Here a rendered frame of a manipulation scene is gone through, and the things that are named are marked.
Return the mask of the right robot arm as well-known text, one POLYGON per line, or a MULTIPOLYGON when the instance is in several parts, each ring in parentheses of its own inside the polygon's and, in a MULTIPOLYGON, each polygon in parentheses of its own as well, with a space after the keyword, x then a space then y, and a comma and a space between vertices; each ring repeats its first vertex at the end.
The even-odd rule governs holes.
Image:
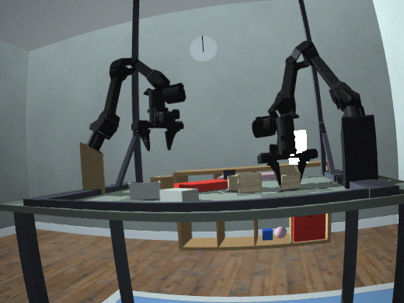
MULTIPOLYGON (((169 85, 170 81, 160 71, 150 69, 136 57, 121 58, 113 61, 110 66, 111 81, 104 111, 99 115, 98 120, 91 123, 89 127, 93 132, 87 145, 100 153, 102 153, 99 150, 104 140, 111 139, 119 127, 120 118, 115 114, 121 84, 122 81, 124 81, 128 75, 132 75, 134 71, 139 71, 141 74, 146 75, 148 82, 155 88, 147 88, 144 92, 144 95, 149 95, 149 106, 158 104, 165 105, 165 101, 168 104, 181 103, 186 99, 186 93, 182 83, 169 85), (130 65, 132 68, 128 68, 126 65, 130 65)), ((175 123, 176 119, 179 119, 179 116, 179 110, 169 111, 168 107, 165 107, 165 110, 160 110, 159 107, 157 107, 154 114, 154 122, 175 123)))

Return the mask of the black metal overhead frame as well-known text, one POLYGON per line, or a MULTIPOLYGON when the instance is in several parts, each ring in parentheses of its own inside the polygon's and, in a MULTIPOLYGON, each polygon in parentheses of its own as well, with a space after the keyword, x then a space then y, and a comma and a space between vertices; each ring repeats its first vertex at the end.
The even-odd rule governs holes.
MULTIPOLYGON (((298 0, 301 17, 304 25, 305 37, 307 41, 312 41, 308 19, 305 11, 304 0, 298 0), (308 38, 308 39, 307 39, 308 38)), ((138 35, 139 35, 139 0, 133 0, 133 22, 132 22, 132 57, 138 58, 138 35)), ((318 128, 320 131, 319 147, 320 147, 320 161, 321 161, 321 175, 322 171, 326 171, 326 158, 329 167, 329 174, 336 174, 331 149, 329 146, 329 140, 326 133, 324 121, 322 119, 322 104, 319 91, 319 80, 317 70, 311 66, 312 80, 315 92, 315 104, 318 119, 318 128), (313 77, 314 76, 314 77, 313 77), (319 114, 319 118, 318 118, 319 114), (326 152, 325 152, 326 151, 326 152)), ((132 73, 132 120, 133 122, 139 119, 139 88, 138 88, 138 71, 132 73)), ((131 139, 127 154, 125 155, 124 162, 121 166, 120 173, 117 177, 115 186, 122 186, 124 177, 129 166, 131 156, 134 152, 134 166, 136 182, 143 183, 142 164, 141 164, 141 138, 138 133, 133 131, 133 137, 131 139)))

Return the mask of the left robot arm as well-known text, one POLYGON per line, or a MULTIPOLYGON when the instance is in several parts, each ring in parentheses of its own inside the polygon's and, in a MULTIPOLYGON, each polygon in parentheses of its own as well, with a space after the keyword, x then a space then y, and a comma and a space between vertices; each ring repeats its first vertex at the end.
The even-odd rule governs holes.
POLYGON ((286 59, 282 88, 278 92, 273 105, 268 109, 270 116, 256 117, 252 123, 252 132, 255 138, 273 136, 280 133, 294 132, 294 120, 299 118, 296 114, 294 91, 298 70, 313 66, 322 76, 329 90, 332 101, 337 109, 344 112, 343 117, 365 115, 361 105, 360 94, 353 91, 345 82, 341 82, 331 71, 328 65, 320 58, 315 45, 311 41, 303 41, 293 50, 286 59), (296 64, 302 54, 304 60, 296 64), (335 98, 336 100, 335 100, 335 98), (346 104, 346 105, 345 105, 346 104), (277 112, 280 117, 277 115, 277 112))

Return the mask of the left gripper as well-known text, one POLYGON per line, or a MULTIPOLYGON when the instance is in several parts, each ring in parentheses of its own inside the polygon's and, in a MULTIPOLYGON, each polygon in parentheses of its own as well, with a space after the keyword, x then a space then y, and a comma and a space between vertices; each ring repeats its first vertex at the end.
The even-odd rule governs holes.
POLYGON ((267 152, 267 153, 260 153, 258 155, 258 164, 261 163, 268 163, 267 165, 273 164, 269 166, 274 171, 279 186, 281 185, 281 179, 280 179, 280 166, 277 160, 299 158, 298 170, 301 174, 302 179, 303 172, 305 170, 307 162, 309 162, 310 159, 318 158, 318 152, 316 149, 305 149, 302 152, 297 152, 295 138, 296 135, 294 132, 280 133, 277 135, 279 154, 272 155, 272 152, 267 152), (282 154, 284 154, 285 156, 282 156, 282 154))

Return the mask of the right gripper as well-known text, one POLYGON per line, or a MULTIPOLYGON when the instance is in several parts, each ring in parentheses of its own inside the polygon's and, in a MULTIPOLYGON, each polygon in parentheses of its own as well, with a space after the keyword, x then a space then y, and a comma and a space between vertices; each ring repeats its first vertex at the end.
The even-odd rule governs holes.
POLYGON ((141 137, 142 141, 145 144, 145 147, 147 148, 148 151, 150 151, 149 134, 151 130, 149 130, 149 128, 166 128, 167 129, 167 131, 165 131, 166 144, 168 150, 171 150, 172 142, 176 133, 180 131, 180 129, 184 129, 184 125, 182 121, 175 121, 175 123, 170 124, 162 123, 161 121, 154 122, 154 114, 157 107, 159 107, 160 110, 165 110, 165 105, 158 104, 149 106, 148 110, 149 121, 137 120, 132 123, 131 130, 136 131, 136 133, 139 134, 139 136, 141 137))

